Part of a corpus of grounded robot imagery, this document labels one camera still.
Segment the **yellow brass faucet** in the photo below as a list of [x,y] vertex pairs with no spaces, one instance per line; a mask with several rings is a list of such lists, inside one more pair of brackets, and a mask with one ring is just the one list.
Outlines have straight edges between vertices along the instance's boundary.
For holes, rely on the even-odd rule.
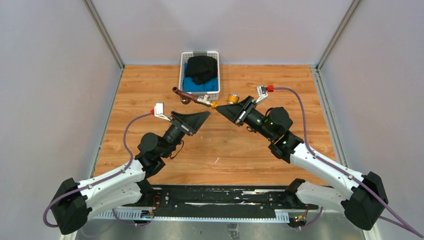
[[[240,96],[238,94],[235,93],[230,93],[227,98],[226,98],[226,103],[224,103],[224,105],[233,105],[233,104],[237,104],[240,101]],[[213,101],[211,103],[210,108],[211,109],[216,109],[217,107],[219,107],[221,104],[217,103],[216,101]]]

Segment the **black cloth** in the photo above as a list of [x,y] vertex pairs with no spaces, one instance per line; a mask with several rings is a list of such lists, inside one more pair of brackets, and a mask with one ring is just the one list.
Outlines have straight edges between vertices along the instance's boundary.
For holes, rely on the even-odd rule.
[[187,61],[185,76],[192,77],[197,85],[218,77],[218,60],[207,55],[193,56]]

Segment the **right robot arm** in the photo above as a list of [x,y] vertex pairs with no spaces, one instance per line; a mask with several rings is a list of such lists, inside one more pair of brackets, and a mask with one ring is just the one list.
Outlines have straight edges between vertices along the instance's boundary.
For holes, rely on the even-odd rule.
[[248,96],[239,103],[218,106],[216,111],[235,125],[246,124],[252,132],[264,136],[277,159],[301,167],[330,185],[319,187],[296,179],[285,195],[286,203],[294,209],[303,204],[332,209],[343,213],[356,227],[371,230],[388,204],[381,177],[372,171],[363,174],[344,167],[314,150],[290,131],[293,121],[283,107],[271,107],[263,114],[256,106]]

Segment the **brown faucet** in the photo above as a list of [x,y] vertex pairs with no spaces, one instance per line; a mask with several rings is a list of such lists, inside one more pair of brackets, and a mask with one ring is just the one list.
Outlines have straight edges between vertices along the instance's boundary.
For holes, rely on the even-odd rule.
[[191,102],[194,102],[194,103],[198,102],[198,96],[185,92],[183,90],[180,90],[176,86],[172,88],[172,91],[180,97],[180,101],[184,105],[188,105]]

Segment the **aluminium frame rail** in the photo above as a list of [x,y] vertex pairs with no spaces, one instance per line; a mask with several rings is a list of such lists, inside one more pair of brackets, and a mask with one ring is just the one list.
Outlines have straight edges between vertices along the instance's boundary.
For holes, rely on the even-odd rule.
[[107,189],[74,184],[68,197],[52,207],[61,228],[76,231],[93,218],[151,221],[303,222],[303,213],[326,208],[368,230],[378,218],[363,187],[342,192],[295,179],[283,186],[151,185],[129,183]]

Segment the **silver pipe fitting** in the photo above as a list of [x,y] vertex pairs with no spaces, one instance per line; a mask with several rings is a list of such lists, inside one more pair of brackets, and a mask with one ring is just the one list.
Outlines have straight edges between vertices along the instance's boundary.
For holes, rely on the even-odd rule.
[[210,100],[207,94],[199,95],[196,99],[196,103],[211,108],[213,105],[213,101]]

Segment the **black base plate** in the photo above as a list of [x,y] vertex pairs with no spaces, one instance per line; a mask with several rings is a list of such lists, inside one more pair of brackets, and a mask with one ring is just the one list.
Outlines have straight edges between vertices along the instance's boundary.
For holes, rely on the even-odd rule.
[[157,184],[150,201],[129,206],[150,210],[157,204],[157,217],[216,219],[269,219],[277,210],[302,214],[319,209],[287,195],[285,189],[285,185]]

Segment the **blue cloth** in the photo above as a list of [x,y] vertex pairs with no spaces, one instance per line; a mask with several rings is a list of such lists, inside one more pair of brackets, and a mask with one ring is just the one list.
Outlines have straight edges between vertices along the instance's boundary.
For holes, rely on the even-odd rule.
[[219,90],[218,85],[219,80],[217,77],[202,84],[196,84],[194,79],[189,76],[184,76],[182,80],[182,89],[185,92],[216,92]]

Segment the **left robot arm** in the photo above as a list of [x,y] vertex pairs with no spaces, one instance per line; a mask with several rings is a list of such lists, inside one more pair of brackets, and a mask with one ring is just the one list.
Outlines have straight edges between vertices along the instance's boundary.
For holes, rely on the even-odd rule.
[[46,226],[59,228],[62,235],[81,229],[96,215],[128,204],[145,207],[154,199],[148,178],[156,175],[164,166],[184,136],[193,136],[210,116],[209,111],[190,114],[171,112],[167,119],[169,128],[160,136],[145,133],[137,148],[139,153],[129,154],[129,161],[120,167],[97,177],[75,181],[64,180],[42,219]]

